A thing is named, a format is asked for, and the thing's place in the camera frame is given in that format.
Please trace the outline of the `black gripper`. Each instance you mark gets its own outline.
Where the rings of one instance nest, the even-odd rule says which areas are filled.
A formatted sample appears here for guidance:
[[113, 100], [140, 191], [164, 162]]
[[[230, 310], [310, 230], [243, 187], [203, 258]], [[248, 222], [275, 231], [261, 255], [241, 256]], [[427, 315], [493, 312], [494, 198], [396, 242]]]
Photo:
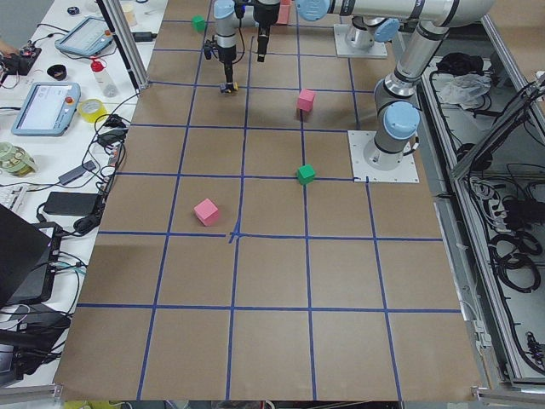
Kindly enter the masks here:
[[270, 38], [270, 26], [258, 26], [257, 61], [264, 62], [267, 55], [267, 47]]
[[226, 83], [227, 84], [232, 84], [233, 83], [233, 66], [232, 66], [232, 62], [231, 61], [224, 62], [223, 66], [224, 66], [224, 73], [225, 73], [225, 77], [226, 77]]

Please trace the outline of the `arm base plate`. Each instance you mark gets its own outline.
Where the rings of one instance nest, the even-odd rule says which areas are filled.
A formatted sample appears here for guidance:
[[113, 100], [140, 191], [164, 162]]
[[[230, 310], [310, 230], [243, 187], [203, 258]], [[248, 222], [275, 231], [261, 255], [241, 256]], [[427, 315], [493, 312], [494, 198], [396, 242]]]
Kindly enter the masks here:
[[347, 132], [355, 182], [418, 183], [416, 163], [407, 141], [401, 153], [384, 153], [375, 144], [375, 131]]
[[376, 42], [371, 34], [348, 24], [335, 24], [336, 55], [341, 58], [386, 59], [385, 43]]

